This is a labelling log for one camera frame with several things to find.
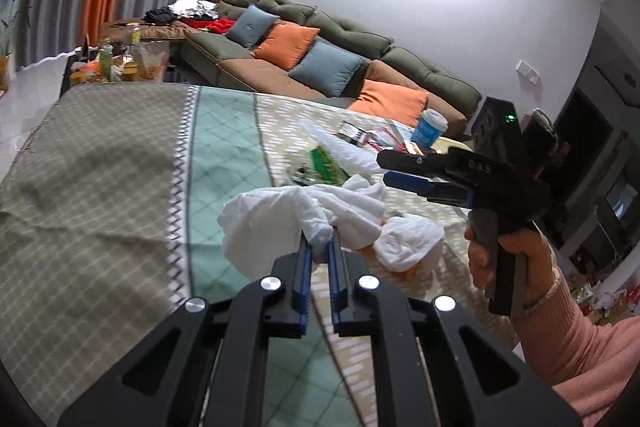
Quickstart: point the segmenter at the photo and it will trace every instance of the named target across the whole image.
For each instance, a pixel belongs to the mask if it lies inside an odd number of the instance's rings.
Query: tiled floor
[[[19,71],[0,98],[0,180],[15,155],[58,99],[66,56]]]

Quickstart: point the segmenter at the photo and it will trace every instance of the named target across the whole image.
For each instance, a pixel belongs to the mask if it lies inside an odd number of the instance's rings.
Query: patterned blanket
[[[216,218],[236,194],[286,182],[288,151],[312,145],[308,118],[382,120],[285,97],[172,84],[72,89],[0,184],[0,358],[48,425],[190,295],[234,296],[248,280],[222,255]],[[466,269],[465,216],[388,190],[387,214],[446,230],[432,274],[396,280],[409,296],[453,296],[509,344]],[[301,341],[272,339],[265,425],[377,425],[370,344],[333,334],[326,270]]]

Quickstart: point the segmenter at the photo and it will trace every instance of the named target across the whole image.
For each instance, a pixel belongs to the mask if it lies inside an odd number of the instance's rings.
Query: blue pillow
[[[340,96],[351,77],[366,62],[367,59],[360,55],[317,38],[302,62],[289,71],[289,76],[325,96]]]
[[[250,50],[279,18],[252,4],[238,17],[236,23],[226,33],[226,38]]]

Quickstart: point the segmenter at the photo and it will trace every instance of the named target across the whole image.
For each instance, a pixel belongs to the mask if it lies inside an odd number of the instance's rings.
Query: mint green stripe
[[[234,297],[250,282],[223,256],[223,234],[217,221],[222,207],[241,192],[271,186],[255,121],[254,96],[203,87],[197,102],[188,229],[192,293],[209,302]],[[301,340],[270,340],[263,425],[356,427],[360,422],[346,396],[313,310]]]
[[[222,254],[218,215],[242,192],[270,187],[252,93],[203,87],[191,145],[188,206],[193,294],[228,299],[249,281]]]

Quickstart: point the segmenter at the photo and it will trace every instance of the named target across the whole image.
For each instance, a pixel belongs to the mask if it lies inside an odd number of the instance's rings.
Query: wall switch
[[[537,84],[540,81],[540,74],[531,68],[526,62],[523,60],[520,61],[516,71],[524,76],[531,84]]]

